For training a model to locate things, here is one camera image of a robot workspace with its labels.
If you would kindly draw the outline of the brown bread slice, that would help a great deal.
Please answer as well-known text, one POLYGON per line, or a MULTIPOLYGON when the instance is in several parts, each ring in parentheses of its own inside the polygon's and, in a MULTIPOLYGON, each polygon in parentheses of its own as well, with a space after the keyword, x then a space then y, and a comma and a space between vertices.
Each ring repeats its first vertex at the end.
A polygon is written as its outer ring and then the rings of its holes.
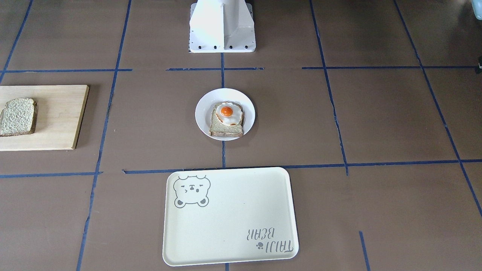
POLYGON ((33 134, 36 129, 38 105, 31 98, 16 98, 5 103, 1 111, 1 137, 33 134))

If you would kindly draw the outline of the bread slice under egg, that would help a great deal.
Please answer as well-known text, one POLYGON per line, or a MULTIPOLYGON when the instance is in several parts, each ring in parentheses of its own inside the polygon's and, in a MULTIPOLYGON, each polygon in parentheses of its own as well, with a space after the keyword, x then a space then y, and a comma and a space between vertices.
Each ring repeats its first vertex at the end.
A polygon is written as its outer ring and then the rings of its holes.
POLYGON ((243 120, 240 125, 236 126, 225 126, 223 125, 215 115, 215 106, 219 103, 216 103, 212 108, 211 113, 211 121, 209 127, 209 135, 212 137, 235 137, 239 138, 243 136, 243 123, 244 123, 244 112, 243 112, 243 120))

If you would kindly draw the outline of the fried egg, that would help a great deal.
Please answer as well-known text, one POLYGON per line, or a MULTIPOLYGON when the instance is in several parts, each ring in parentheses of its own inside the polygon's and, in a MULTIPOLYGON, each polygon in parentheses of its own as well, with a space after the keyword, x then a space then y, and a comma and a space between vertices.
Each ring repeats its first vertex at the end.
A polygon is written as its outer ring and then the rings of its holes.
POLYGON ((225 126, 240 125, 243 120, 243 109, 233 102, 222 102, 215 106, 215 115, 225 126))

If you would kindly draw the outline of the cream bear serving tray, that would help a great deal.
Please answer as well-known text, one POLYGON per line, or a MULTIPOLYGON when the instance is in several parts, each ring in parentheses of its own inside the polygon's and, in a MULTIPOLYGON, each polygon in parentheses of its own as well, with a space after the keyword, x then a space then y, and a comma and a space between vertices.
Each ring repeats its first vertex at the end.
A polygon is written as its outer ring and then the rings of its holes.
POLYGON ((169 266, 291 259, 299 252, 295 214, 284 168, 174 172, 162 258, 169 266))

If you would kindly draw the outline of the wooden cutting board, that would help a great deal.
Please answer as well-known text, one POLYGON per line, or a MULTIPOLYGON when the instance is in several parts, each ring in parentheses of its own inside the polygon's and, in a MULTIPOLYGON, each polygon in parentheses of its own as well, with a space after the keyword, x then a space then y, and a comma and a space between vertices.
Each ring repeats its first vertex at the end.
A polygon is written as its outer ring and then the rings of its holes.
POLYGON ((16 98, 31 98, 38 108, 34 133, 1 137, 1 151, 75 149, 88 94, 87 85, 1 86, 2 110, 16 98))

